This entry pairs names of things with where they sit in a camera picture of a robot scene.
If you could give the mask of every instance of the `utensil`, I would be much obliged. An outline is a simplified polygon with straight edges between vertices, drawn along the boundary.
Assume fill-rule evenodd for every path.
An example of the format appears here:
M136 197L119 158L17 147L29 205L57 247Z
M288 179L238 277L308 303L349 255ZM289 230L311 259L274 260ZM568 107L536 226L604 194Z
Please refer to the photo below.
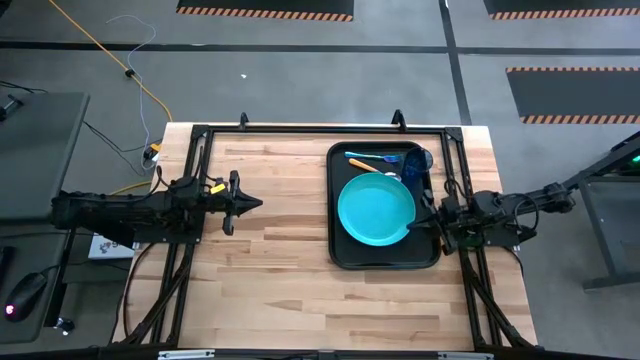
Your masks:
M381 173L382 174L382 172L380 170L374 168L373 166L369 166L369 165L363 163L362 161L359 161L359 160L356 160L356 159L353 159L353 158L349 159L349 164L351 164L351 165L353 165L355 167L359 167L360 169L363 169L363 170L367 170L367 171L371 171L371 172L377 172L377 173ZM396 174L394 172L386 172L386 173L384 173L384 175L390 176L390 177L392 177L392 178L394 178L394 179L396 179L398 181L402 180L400 178L400 176L398 176L398 174Z
M402 155L367 155L367 154L358 154L351 151L347 151L344 153L344 157L346 158L361 158L361 159L373 159L373 160L384 160L385 162L394 164L402 161Z
M409 233L416 206L401 182L380 172L357 176L338 197L338 217L354 239L371 246L388 246Z

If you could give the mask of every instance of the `butcher block tabletop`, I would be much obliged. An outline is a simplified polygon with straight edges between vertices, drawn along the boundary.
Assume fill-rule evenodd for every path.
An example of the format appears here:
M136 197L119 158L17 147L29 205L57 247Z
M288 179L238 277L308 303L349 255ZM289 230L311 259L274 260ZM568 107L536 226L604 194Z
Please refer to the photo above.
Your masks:
M159 158L167 181L182 176L193 125L167 125ZM501 191L488 128L462 129L474 190ZM238 170L242 191L264 205L235 220L234 236L222 232L223 215L207 215L191 268L181 348L473 349L457 254L421 270L348 271L332 263L326 155L342 141L420 144L434 156L436 204L445 195L442 149L434 135L216 133L209 175L228 179ZM133 277L130 329L158 297L167 249L155 246ZM487 248L486 256L496 302L536 343L518 263L501 248ZM479 311L489 339L484 307ZM123 338L121 325L122 318L114 341Z

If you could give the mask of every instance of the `gray table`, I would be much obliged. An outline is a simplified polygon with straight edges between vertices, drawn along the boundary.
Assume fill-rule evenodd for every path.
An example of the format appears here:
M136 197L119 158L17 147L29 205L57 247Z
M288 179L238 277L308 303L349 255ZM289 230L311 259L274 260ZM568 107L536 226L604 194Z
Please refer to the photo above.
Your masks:
M0 207L0 222L45 221L62 187L89 96L14 96L24 106L0 123L0 204L11 204Z
M2 303L26 274L64 263L69 256L72 237L49 225L47 216L89 101L81 93L13 95L24 106L0 123L0 246L16 248L0 288ZM13 234L33 235L3 237ZM60 269L47 273L47 287L24 321L10 323L0 317L0 343L33 341L43 326L54 324L66 286L62 276Z
M594 176L580 184L580 192L609 272L585 282L584 289L640 283L625 249L640 245L640 177Z

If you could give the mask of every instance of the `concrete floor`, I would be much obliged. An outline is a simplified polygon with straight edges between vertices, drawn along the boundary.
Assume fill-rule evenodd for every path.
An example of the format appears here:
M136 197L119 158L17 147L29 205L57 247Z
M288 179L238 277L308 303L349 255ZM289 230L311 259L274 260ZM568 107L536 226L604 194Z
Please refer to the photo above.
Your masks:
M60 0L77 21L109 42L141 42L153 23L156 43L445 46L438 0L356 0L353 23L176 15L176 0ZM449 0L458 46L640 48L638 17L491 21L482 0ZM0 19L0 40L85 41L46 0L14 1ZM126 53L118 53L120 58ZM121 147L143 140L138 90L104 54L93 51L0 50L0 79L52 92L91 94L86 120ZM141 52L133 62L176 121L387 123L396 108L420 124L459 124L447 55L383 53ZM460 56L474 125L490 127L506 192L563 180L640 130L635 125L524 125L504 69L508 66L638 66L637 57ZM166 118L146 101L152 138ZM136 154L129 159L136 163ZM86 129L66 189L108 192L144 178ZM581 206L543 215L540 235L522 246L536 332L548 349L637 358L640 285L585 293L581 283L605 274ZM33 344L0 353L104 345L122 283L70 291L65 314L78 329L67 338L45 331Z

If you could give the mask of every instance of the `blue plate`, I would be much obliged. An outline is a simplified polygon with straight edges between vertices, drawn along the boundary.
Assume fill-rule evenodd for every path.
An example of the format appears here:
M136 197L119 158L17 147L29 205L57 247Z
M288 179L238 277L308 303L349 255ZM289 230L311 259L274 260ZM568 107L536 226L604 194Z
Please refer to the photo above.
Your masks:
M338 198L342 226L356 240L371 246L388 246L402 240L407 224L416 218L409 190L381 173L353 178Z

